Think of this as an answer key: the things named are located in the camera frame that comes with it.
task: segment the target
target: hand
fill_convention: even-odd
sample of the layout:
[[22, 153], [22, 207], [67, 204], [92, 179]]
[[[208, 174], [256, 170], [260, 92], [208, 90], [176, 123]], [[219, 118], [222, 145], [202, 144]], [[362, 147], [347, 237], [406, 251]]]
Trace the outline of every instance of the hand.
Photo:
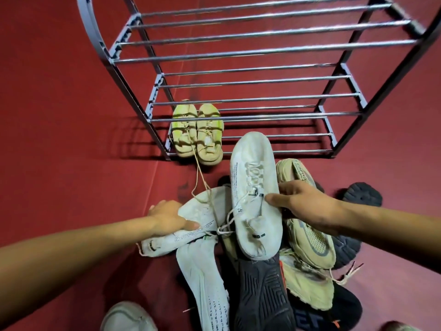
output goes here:
[[181, 206], [182, 204], [176, 201], [162, 200], [150, 207], [147, 217], [154, 221], [152, 236], [166, 236], [179, 230], [193, 231], [201, 227], [198, 222], [188, 221], [178, 216]]
[[289, 209], [293, 215], [326, 234], [337, 236], [341, 229], [341, 201], [323, 194], [305, 181], [279, 183], [280, 194], [267, 194], [265, 200]]

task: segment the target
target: shoe rack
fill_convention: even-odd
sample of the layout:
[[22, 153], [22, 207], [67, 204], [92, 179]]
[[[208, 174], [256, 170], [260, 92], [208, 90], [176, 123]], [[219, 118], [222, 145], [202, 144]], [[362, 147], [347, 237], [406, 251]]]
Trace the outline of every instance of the shoe rack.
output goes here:
[[[279, 134], [267, 134], [270, 141], [276, 141], [277, 139], [284, 139], [286, 143], [294, 142], [296, 139], [307, 139], [308, 137], [318, 137], [327, 139], [326, 144], [328, 146], [322, 146], [321, 149], [296, 149], [296, 150], [275, 150], [274, 154], [288, 155], [291, 157], [335, 157], [342, 148], [348, 143], [352, 136], [358, 131], [358, 129], [366, 122], [368, 117], [375, 111], [375, 109], [383, 102], [383, 100], [389, 95], [394, 87], [401, 81], [401, 79], [411, 70], [416, 62], [426, 53], [433, 42], [438, 38], [440, 32], [441, 22], [441, 9], [431, 22], [431, 24], [425, 28], [418, 21], [412, 19], [397, 3], [393, 0], [279, 0], [279, 1], [267, 1], [250, 4], [238, 4], [228, 6], [217, 6], [208, 8], [196, 8], [174, 11], [162, 11], [162, 12], [147, 12], [143, 13], [138, 10], [134, 0], [124, 0], [127, 6], [129, 17], [125, 24], [122, 24], [121, 32], [116, 40], [110, 47], [107, 47], [101, 36], [98, 24], [93, 12], [92, 0], [77, 0], [80, 15], [85, 27], [85, 30], [89, 36], [89, 39], [94, 46], [99, 58], [111, 77], [118, 85], [119, 89], [124, 94], [125, 98], [134, 109], [139, 119], [143, 122], [148, 132], [151, 134], [153, 140], [160, 148], [162, 155], [166, 160], [170, 160], [176, 156], [173, 149], [172, 142], [170, 140], [171, 129], [168, 129], [168, 136], [164, 136], [163, 139], [159, 136], [157, 128], [158, 124], [169, 123], [173, 121], [192, 121], [194, 118], [180, 118], [172, 119], [172, 109], [181, 101], [173, 98], [172, 92], [177, 89], [192, 89], [200, 88], [207, 89], [220, 86], [222, 88], [223, 97], [213, 97], [208, 100], [189, 100], [187, 104], [199, 105], [203, 103], [213, 103], [221, 105], [223, 107], [230, 107], [225, 109], [219, 109], [221, 117], [205, 118], [207, 120], [221, 119], [227, 125], [234, 122], [247, 122], [257, 123], [262, 121], [273, 121], [280, 123], [280, 121], [291, 120], [310, 120], [314, 123], [322, 123], [323, 132], [316, 133], [295, 133], [295, 130], [291, 132], [284, 132]], [[345, 4], [350, 3], [348, 6], [342, 6], [341, 2]], [[246, 15], [236, 16], [235, 12], [240, 11]], [[387, 16], [387, 21], [371, 21], [373, 13], [383, 12]], [[330, 16], [338, 14], [342, 19], [346, 18], [346, 13], [360, 13], [358, 21], [349, 24], [338, 24], [328, 26], [297, 26], [295, 28], [288, 28], [283, 30], [271, 30], [271, 31], [250, 31], [241, 33], [222, 33], [219, 34], [216, 27], [222, 24], [231, 23], [258, 23], [262, 20], [279, 21], [286, 18], [299, 18], [307, 19], [311, 16]], [[201, 27], [210, 25], [210, 35], [191, 35], [188, 37], [179, 37], [179, 28], [187, 27]], [[164, 39], [149, 39], [148, 32], [159, 28], [166, 28], [168, 33], [175, 33], [171, 38]], [[400, 28], [400, 33], [405, 35], [403, 39], [393, 40], [360, 40], [361, 35], [365, 31], [371, 31], [372, 29], [381, 28]], [[137, 32], [140, 39], [130, 39], [132, 33]], [[268, 37], [293, 37], [290, 41], [296, 41], [297, 37], [307, 35], [311, 33], [321, 33], [323, 35], [330, 35], [335, 32], [351, 32], [351, 36], [346, 43], [332, 43], [321, 44], [321, 41], [317, 40], [316, 44], [307, 45], [295, 45], [284, 47], [271, 47], [261, 49], [241, 49], [239, 51], [211, 51], [208, 53], [186, 53], [188, 49], [174, 49], [172, 55], [157, 55], [155, 48], [159, 49], [163, 46], [188, 46], [200, 43], [218, 42], [218, 41], [237, 41], [246, 39], [263, 39]], [[358, 86], [356, 79], [351, 73], [348, 66], [348, 60], [354, 50], [359, 49], [376, 49], [385, 47], [399, 47], [404, 49], [407, 47], [407, 54], [400, 61], [398, 66], [393, 70], [385, 82], [381, 85], [378, 91], [372, 96], [370, 100], [367, 100]], [[146, 54], [143, 57], [133, 58], [130, 55], [125, 55], [126, 49], [138, 48]], [[288, 64], [288, 65], [276, 65], [266, 66], [263, 62], [258, 63], [253, 67], [244, 68], [220, 68], [220, 69], [207, 69], [202, 66], [200, 69], [195, 69], [186, 72], [163, 72], [161, 65], [170, 62], [191, 62], [200, 61], [206, 59], [234, 59], [236, 57], [255, 58], [256, 55], [268, 56], [276, 59], [276, 56], [280, 55], [294, 55], [298, 53], [310, 53], [311, 55], [317, 55], [317, 53], [323, 53], [326, 51], [341, 51], [341, 56], [337, 62], [329, 63], [301, 63], [301, 64]], [[128, 82], [124, 78], [120, 68], [124, 67], [124, 64], [134, 63], [150, 63], [157, 77], [152, 84], [151, 95], [146, 106], [141, 106], [139, 100], [135, 96], [133, 90], [130, 88]], [[327, 68], [332, 75], [328, 76], [308, 76], [299, 77], [296, 76], [298, 71], [309, 69], [318, 70]], [[272, 79], [261, 78], [261, 74], [266, 74], [263, 71], [273, 71], [277, 74], [278, 71], [283, 72], [286, 75], [288, 72], [292, 74], [290, 77], [276, 77]], [[235, 81], [238, 74], [251, 74], [251, 80]], [[203, 83], [178, 83], [168, 84], [168, 81], [178, 77], [179, 79], [191, 79], [192, 76], [200, 75], [214, 75], [215, 78], [219, 75], [230, 75], [230, 81], [208, 81]], [[298, 83], [315, 83], [318, 81], [325, 81], [327, 84], [324, 90], [320, 93], [305, 94], [305, 95], [292, 95], [290, 90], [285, 95], [278, 95], [272, 97], [260, 97], [259, 85], [282, 86], [288, 84], [290, 86], [296, 86]], [[337, 81], [343, 81], [347, 84], [348, 91], [346, 93], [332, 94], [331, 90]], [[255, 97], [250, 98], [229, 98], [229, 89], [232, 86], [241, 85], [253, 85], [256, 86]], [[158, 94], [163, 91], [165, 101], [157, 100]], [[356, 109], [354, 111], [333, 111], [327, 112], [325, 110], [325, 102], [334, 98], [348, 97], [355, 100], [354, 104]], [[296, 100], [309, 100], [312, 104], [309, 105], [283, 105], [280, 102]], [[278, 105], [271, 106], [266, 104], [268, 102], [276, 102]], [[235, 104], [246, 105], [245, 108], [231, 108], [231, 105]], [[168, 110], [166, 118], [156, 114], [161, 106], [171, 107]], [[309, 112], [298, 112], [299, 109], [310, 109]], [[353, 122], [349, 128], [339, 138], [336, 137], [333, 128], [330, 123], [330, 118], [337, 116], [353, 116]], [[237, 141], [239, 135], [224, 136], [222, 141]], [[229, 151], [224, 151], [224, 155], [231, 154]]]

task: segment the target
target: gray shoe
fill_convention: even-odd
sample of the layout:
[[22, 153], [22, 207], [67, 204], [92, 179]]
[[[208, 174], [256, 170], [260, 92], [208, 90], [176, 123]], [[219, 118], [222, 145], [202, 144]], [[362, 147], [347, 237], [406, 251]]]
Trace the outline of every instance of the gray shoe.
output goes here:
[[115, 304], [104, 316], [100, 331], [157, 331], [150, 315], [133, 302]]

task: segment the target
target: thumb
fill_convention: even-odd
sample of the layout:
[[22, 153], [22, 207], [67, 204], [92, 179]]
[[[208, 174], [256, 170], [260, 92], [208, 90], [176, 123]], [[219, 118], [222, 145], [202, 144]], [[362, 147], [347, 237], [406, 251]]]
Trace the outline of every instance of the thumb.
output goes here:
[[198, 222], [185, 220], [183, 229], [186, 231], [193, 231], [200, 228], [201, 225]]
[[265, 195], [265, 201], [267, 201], [272, 206], [289, 208], [289, 195], [282, 194], [267, 194]]

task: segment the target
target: rack shelf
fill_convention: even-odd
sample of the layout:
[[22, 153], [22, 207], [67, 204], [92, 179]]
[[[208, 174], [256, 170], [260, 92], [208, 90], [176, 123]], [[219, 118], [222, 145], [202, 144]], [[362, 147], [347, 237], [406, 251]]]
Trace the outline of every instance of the rack shelf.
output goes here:
[[[441, 29], [441, 9], [431, 22], [428, 28], [424, 28], [415, 19], [412, 19], [397, 3], [393, 0], [280, 0], [268, 1], [250, 4], [238, 4], [229, 6], [217, 6], [198, 9], [187, 10], [173, 10], [162, 12], [141, 13], [136, 7], [134, 0], [124, 0], [130, 16], [119, 33], [117, 39], [110, 48], [104, 44], [98, 28], [95, 15], [93, 12], [92, 0], [77, 0], [80, 15], [85, 26], [85, 30], [98, 53], [103, 65], [110, 73], [115, 83], [123, 92], [125, 98], [128, 100], [134, 111], [137, 113], [140, 120], [144, 123], [146, 129], [151, 134], [153, 140], [160, 148], [165, 159], [169, 160], [176, 155], [172, 149], [172, 142], [170, 141], [171, 122], [172, 121], [195, 121], [195, 120], [223, 120], [225, 123], [257, 123], [275, 121], [281, 123], [282, 121], [292, 120], [309, 120], [317, 123], [322, 123], [323, 130], [311, 133], [293, 133], [292, 129], [286, 132], [268, 133], [267, 137], [271, 142], [283, 139], [285, 144], [295, 143], [296, 139], [328, 139], [328, 147], [321, 149], [293, 149], [293, 150], [274, 150], [275, 155], [302, 155], [307, 157], [335, 157], [341, 149], [347, 144], [350, 138], [357, 132], [357, 130], [364, 124], [372, 112], [382, 103], [392, 89], [401, 81], [407, 72], [416, 64], [416, 62], [424, 55], [428, 48], [438, 38]], [[359, 4], [349, 5], [348, 2], [358, 2]], [[283, 8], [293, 6], [303, 6], [308, 9], [277, 11], [266, 13], [266, 8]], [[233, 16], [234, 11], [249, 10], [259, 12], [258, 14], [241, 14], [240, 16]], [[256, 22], [271, 20], [279, 21], [287, 18], [310, 17], [310, 16], [327, 16], [333, 14], [343, 13], [357, 13], [361, 12], [358, 22], [349, 24], [332, 24], [326, 26], [305, 26], [299, 28], [277, 29], [277, 30], [255, 30], [242, 33], [220, 33], [215, 29], [216, 25], [222, 24], [237, 24], [239, 22]], [[374, 12], [383, 12], [387, 14], [389, 20], [387, 21], [370, 21]], [[195, 19], [180, 20], [182, 15], [193, 15]], [[167, 18], [167, 21], [161, 21], [162, 18]], [[151, 23], [144, 23], [144, 20], [152, 21]], [[204, 35], [191, 35], [189, 37], [172, 37], [150, 40], [147, 34], [147, 29], [163, 29], [163, 28], [180, 28], [180, 27], [199, 27], [211, 25], [213, 27], [212, 33]], [[359, 39], [363, 32], [367, 30], [385, 29], [385, 28], [401, 28], [405, 34], [405, 39], [393, 40], [373, 40], [360, 42]], [[300, 37], [306, 34], [330, 34], [339, 32], [352, 32], [352, 35], [347, 43], [332, 43], [332, 44], [305, 44], [298, 46], [284, 46], [258, 49], [245, 49], [237, 51], [209, 51], [206, 53], [185, 53], [157, 56], [153, 46], [169, 46], [171, 44], [212, 44], [217, 41], [242, 40], [242, 39], [264, 39], [266, 37]], [[130, 40], [132, 33], [139, 33], [141, 40]], [[410, 51], [390, 74], [387, 80], [383, 83], [372, 99], [366, 100], [363, 92], [358, 86], [354, 76], [349, 67], [348, 60], [353, 50], [356, 49], [376, 49], [384, 47], [410, 47]], [[146, 57], [126, 57], [127, 49], [136, 49], [142, 47], [146, 50]], [[242, 68], [220, 68], [220, 69], [201, 69], [180, 72], [163, 72], [160, 63], [168, 62], [187, 62], [218, 58], [235, 58], [235, 57], [251, 57], [255, 55], [267, 55], [271, 57], [276, 54], [301, 54], [305, 52], [324, 52], [324, 51], [342, 51], [338, 62], [333, 63], [299, 63], [287, 64], [277, 66], [261, 66], [251, 65], [253, 67]], [[157, 77], [152, 87], [151, 95], [147, 106], [144, 108], [140, 105], [132, 89], [129, 87], [122, 72], [120, 65], [133, 63], [151, 63], [154, 67]], [[317, 76], [298, 76], [296, 72], [300, 70], [320, 70], [333, 68], [331, 75], [317, 75]], [[284, 76], [267, 78], [260, 74], [265, 71], [284, 71]], [[228, 81], [193, 81], [190, 83], [168, 84], [168, 79], [174, 77], [184, 77], [183, 79], [193, 79], [195, 76], [202, 75], [223, 75], [231, 74], [232, 80]], [[237, 81], [234, 74], [252, 74], [251, 80]], [[200, 88], [205, 90], [213, 87], [227, 87], [231, 86], [259, 86], [272, 85], [280, 86], [281, 84], [297, 84], [297, 83], [316, 83], [319, 81], [326, 81], [325, 89], [320, 93], [292, 95], [291, 93], [278, 96], [262, 96], [250, 98], [219, 98], [219, 99], [193, 99], [186, 101], [187, 104], [227, 104], [228, 108], [219, 109], [222, 114], [221, 117], [207, 117], [207, 118], [171, 118], [171, 110], [168, 116], [153, 115], [153, 111], [161, 106], [170, 106], [171, 109], [181, 103], [175, 100], [172, 95], [172, 90]], [[348, 88], [348, 92], [331, 94], [331, 90], [337, 81], [344, 81]], [[165, 93], [167, 101], [157, 101], [160, 91]], [[326, 112], [324, 105], [327, 99], [335, 98], [350, 98], [354, 99], [357, 105], [357, 111], [334, 111]], [[292, 100], [315, 100], [314, 104], [298, 104], [294, 105]], [[274, 105], [277, 101], [288, 101], [287, 104]], [[264, 105], [261, 102], [273, 102], [272, 105]], [[242, 107], [235, 107], [234, 104], [243, 103]], [[346, 132], [339, 139], [331, 127], [329, 117], [337, 116], [352, 116], [354, 121], [346, 130]], [[170, 127], [168, 135], [162, 139], [155, 124], [169, 123]], [[240, 135], [225, 135], [223, 141], [236, 141], [240, 139]], [[231, 154], [231, 151], [224, 151], [225, 155]]]

